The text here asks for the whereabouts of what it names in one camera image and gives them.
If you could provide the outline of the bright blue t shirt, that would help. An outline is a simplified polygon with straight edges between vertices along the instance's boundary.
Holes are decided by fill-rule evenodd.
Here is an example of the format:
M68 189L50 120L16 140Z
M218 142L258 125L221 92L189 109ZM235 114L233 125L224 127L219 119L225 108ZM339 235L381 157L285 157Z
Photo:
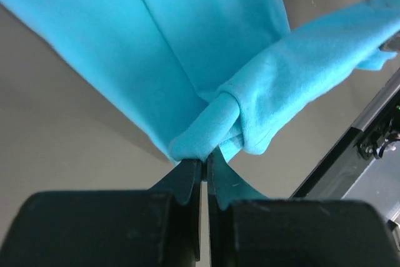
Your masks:
M399 0L295 30L283 0L1 0L169 159L262 154L354 69L395 57Z

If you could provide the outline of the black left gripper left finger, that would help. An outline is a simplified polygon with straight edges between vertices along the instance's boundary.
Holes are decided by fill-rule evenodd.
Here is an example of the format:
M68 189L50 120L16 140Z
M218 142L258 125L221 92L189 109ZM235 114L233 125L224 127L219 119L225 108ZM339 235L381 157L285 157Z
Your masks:
M149 189L43 191L21 206L2 266L194 266L202 163L181 161Z

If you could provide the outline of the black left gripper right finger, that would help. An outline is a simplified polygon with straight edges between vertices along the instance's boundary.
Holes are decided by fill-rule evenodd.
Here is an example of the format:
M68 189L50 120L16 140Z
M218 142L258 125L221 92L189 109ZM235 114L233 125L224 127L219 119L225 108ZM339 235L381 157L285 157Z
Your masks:
M398 266L378 212L362 201L269 199L221 153L207 158L211 266Z

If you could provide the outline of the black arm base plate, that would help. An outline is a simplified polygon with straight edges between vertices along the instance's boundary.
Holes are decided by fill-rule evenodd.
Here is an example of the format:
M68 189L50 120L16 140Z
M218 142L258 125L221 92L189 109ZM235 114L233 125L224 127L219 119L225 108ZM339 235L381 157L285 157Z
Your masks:
M291 195L293 198L342 198L383 146L399 140L399 71L396 71L356 118L310 175Z

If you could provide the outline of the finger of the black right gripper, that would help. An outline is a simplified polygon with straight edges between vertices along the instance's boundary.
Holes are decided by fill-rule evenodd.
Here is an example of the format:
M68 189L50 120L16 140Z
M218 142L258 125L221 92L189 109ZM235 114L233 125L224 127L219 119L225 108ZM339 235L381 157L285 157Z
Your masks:
M379 49L383 52L400 52L400 31L383 42Z

